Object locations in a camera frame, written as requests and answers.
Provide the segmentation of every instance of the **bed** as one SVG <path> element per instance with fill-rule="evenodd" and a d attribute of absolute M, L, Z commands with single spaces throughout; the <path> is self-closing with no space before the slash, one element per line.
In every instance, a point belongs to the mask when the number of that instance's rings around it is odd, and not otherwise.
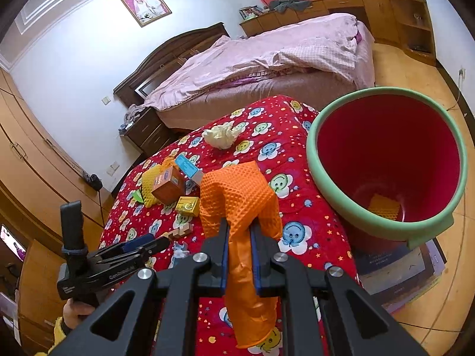
<path fill-rule="evenodd" d="M 205 239 L 199 217 L 177 214 L 174 204 L 145 208 L 132 197 L 132 193 L 140 189 L 142 173 L 160 164 L 169 155 L 175 157 L 184 154 L 205 173 L 228 165 L 256 161 L 279 198 L 279 214 L 284 231 L 291 228 L 305 231 L 305 236 L 295 245 L 281 240 L 281 251 L 295 256 L 312 268 L 326 269 L 337 264 L 356 279 L 355 264 L 343 228 L 308 171 L 305 143 L 308 129 L 316 115 L 314 108 L 287 96 L 276 95 L 241 107 L 159 151 L 125 178 L 105 225 L 100 247 L 131 240 L 146 233 L 158 237 L 189 224 L 193 225 L 193 233 L 179 240 L 178 247 L 182 248 L 186 244 L 190 254 L 198 252 Z M 227 121 L 241 129 L 238 139 L 228 150 L 212 148 L 203 140 L 201 133 L 205 128 Z M 187 195 L 199 196 L 199 191 L 191 181 L 187 181 Z M 173 254 L 173 249 L 167 249 L 152 257 L 147 266 L 157 271 L 166 269 L 174 260 Z M 201 298 L 199 304 L 197 355 L 282 354 L 280 310 L 272 343 L 266 341 L 259 347 L 236 349 L 232 323 L 223 300 Z"/>
<path fill-rule="evenodd" d="M 277 94 L 320 110 L 346 93 L 374 86 L 373 43 L 366 26 L 349 14 L 245 40 L 229 39 L 220 23 L 168 40 L 114 93 L 127 106 L 156 108 L 163 123 L 176 129 L 202 127 Z"/>

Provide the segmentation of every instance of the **wooden headboard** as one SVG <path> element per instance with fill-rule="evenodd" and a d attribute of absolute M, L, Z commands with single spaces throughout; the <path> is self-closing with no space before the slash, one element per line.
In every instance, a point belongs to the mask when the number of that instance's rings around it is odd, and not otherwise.
<path fill-rule="evenodd" d="M 191 56 L 211 47 L 222 35 L 229 36 L 223 23 L 179 34 L 160 45 L 139 67 L 114 88 L 114 94 L 127 107 L 144 99 L 167 80 Z"/>

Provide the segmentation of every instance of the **pink duvet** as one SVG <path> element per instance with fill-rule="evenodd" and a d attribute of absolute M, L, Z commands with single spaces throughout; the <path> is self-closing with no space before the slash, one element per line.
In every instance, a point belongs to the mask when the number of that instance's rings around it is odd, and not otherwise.
<path fill-rule="evenodd" d="M 149 95 L 144 106 L 163 111 L 228 80 L 296 67 L 333 72 L 362 88 L 354 73 L 357 33 L 355 16 L 336 13 L 249 39 L 223 36 L 188 59 Z"/>

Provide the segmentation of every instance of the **yellow sponge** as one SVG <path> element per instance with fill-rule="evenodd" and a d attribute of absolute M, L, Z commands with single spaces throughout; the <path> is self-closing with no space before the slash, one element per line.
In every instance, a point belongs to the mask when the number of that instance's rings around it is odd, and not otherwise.
<path fill-rule="evenodd" d="M 158 177 L 162 171 L 163 167 L 161 165 L 156 165 L 142 174 L 142 198 L 145 207 L 152 207 L 154 204 L 161 203 L 151 194 L 151 191 L 153 190 L 155 178 Z"/>
<path fill-rule="evenodd" d="M 375 194 L 371 198 L 368 210 L 380 217 L 396 221 L 400 207 L 401 205 L 398 201 Z"/>

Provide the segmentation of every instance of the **book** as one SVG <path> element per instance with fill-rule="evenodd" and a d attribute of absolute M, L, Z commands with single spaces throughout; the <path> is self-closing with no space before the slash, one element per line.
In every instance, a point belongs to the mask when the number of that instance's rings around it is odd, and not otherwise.
<path fill-rule="evenodd" d="M 364 289 L 389 313 L 433 287 L 445 268 L 445 256 L 434 240 L 410 251 L 402 245 L 378 255 L 353 253 Z"/>

